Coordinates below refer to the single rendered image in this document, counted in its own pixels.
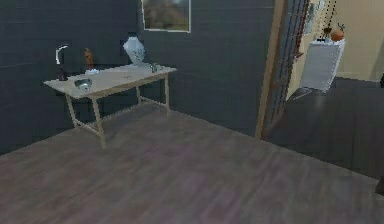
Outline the white patterned vase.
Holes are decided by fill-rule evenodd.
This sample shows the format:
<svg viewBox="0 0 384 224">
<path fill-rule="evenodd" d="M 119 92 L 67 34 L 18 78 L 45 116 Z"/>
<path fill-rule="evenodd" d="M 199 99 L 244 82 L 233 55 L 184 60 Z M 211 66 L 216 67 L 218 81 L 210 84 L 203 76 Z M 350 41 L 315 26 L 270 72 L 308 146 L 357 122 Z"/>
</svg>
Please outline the white patterned vase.
<svg viewBox="0 0 384 224">
<path fill-rule="evenodd" d="M 129 37 L 123 44 L 123 48 L 134 65 L 143 63 L 145 58 L 145 48 L 136 36 Z"/>
</svg>

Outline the beige wooden table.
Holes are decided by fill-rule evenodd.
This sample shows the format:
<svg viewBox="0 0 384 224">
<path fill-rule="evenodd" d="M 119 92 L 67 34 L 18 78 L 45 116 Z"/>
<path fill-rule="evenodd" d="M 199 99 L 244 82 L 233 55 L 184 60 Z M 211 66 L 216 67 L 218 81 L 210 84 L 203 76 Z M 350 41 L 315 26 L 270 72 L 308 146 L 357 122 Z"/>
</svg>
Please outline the beige wooden table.
<svg viewBox="0 0 384 224">
<path fill-rule="evenodd" d="M 121 93 L 130 89 L 135 89 L 138 103 L 134 107 L 139 107 L 147 103 L 157 104 L 170 112 L 169 96 L 169 74 L 176 72 L 176 68 L 159 65 L 157 72 L 153 73 L 151 64 L 143 63 L 140 65 L 124 65 L 108 69 L 99 70 L 95 74 L 79 74 L 70 76 L 67 81 L 58 79 L 44 81 L 44 84 L 65 96 L 70 117 L 75 128 L 82 127 L 99 137 L 101 147 L 106 148 L 106 138 L 103 129 L 104 119 L 116 116 L 116 113 L 108 115 L 104 119 L 101 116 L 98 100 Z M 74 85 L 75 80 L 91 79 L 92 86 L 89 90 L 80 90 Z M 164 103 L 144 97 L 141 95 L 140 87 L 159 80 L 164 81 Z M 72 100 L 87 98 L 92 102 L 95 115 L 96 129 L 78 120 L 75 115 Z"/>
</svg>

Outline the open room door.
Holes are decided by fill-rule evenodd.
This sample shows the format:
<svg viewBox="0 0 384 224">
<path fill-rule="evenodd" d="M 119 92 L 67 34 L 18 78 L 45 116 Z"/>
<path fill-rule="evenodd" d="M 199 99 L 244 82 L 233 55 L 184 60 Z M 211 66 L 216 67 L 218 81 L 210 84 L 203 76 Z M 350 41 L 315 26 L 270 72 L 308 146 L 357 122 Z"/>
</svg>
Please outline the open room door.
<svg viewBox="0 0 384 224">
<path fill-rule="evenodd" d="M 266 137 L 284 113 L 294 60 L 300 55 L 299 47 L 310 0 L 282 0 L 276 51 L 261 136 Z"/>
</svg>

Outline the framed landscape picture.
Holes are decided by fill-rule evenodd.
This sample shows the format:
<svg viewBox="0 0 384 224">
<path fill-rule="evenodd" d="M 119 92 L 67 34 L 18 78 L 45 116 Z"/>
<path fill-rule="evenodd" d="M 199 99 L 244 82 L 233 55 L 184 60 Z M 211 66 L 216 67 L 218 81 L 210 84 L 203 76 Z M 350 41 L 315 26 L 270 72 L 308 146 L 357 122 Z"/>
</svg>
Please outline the framed landscape picture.
<svg viewBox="0 0 384 224">
<path fill-rule="evenodd" d="M 141 0 L 147 31 L 191 32 L 191 0 Z"/>
</svg>

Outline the white cabinet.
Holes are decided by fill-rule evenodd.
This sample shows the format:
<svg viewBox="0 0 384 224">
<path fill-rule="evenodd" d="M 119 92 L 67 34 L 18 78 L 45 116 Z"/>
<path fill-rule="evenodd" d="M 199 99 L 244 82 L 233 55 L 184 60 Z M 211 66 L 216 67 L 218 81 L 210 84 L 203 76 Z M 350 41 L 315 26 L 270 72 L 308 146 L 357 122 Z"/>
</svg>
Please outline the white cabinet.
<svg viewBox="0 0 384 224">
<path fill-rule="evenodd" d="M 302 88 L 327 92 L 337 74 L 346 41 L 312 41 L 300 80 Z"/>
</svg>

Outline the brown figurine statue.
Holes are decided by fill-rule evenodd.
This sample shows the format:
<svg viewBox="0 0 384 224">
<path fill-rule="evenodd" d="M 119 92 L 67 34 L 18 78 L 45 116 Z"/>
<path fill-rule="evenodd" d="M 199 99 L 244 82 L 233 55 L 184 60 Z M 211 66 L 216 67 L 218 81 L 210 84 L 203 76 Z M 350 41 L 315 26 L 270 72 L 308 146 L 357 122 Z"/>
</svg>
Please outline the brown figurine statue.
<svg viewBox="0 0 384 224">
<path fill-rule="evenodd" d="M 86 64 L 87 64 L 87 69 L 88 70 L 91 70 L 94 68 L 94 61 L 93 61 L 93 55 L 90 51 L 89 48 L 85 48 L 85 60 L 86 60 Z"/>
</svg>

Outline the black curved desk lamp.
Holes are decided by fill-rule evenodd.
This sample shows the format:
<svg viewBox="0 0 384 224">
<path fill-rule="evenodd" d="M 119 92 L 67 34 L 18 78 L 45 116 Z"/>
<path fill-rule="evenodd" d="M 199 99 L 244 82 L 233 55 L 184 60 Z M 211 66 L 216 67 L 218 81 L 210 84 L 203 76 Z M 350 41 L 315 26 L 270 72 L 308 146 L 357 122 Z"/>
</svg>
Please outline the black curved desk lamp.
<svg viewBox="0 0 384 224">
<path fill-rule="evenodd" d="M 68 45 L 64 44 L 64 45 L 58 47 L 55 51 L 56 65 L 57 65 L 57 76 L 58 76 L 59 81 L 67 81 L 68 80 L 67 73 L 65 72 L 63 65 L 62 65 L 62 62 L 60 61 L 60 57 L 59 57 L 60 51 L 67 48 L 67 47 L 68 47 Z"/>
</svg>

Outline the silver metal bowl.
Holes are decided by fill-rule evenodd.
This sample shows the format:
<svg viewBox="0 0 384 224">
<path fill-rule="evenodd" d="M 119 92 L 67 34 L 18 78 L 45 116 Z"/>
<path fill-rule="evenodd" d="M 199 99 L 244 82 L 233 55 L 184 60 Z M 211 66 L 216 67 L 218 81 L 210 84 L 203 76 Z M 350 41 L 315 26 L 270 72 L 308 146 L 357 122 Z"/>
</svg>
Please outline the silver metal bowl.
<svg viewBox="0 0 384 224">
<path fill-rule="evenodd" d="M 92 86 L 91 79 L 79 79 L 74 81 L 74 85 L 80 90 L 89 90 Z"/>
</svg>

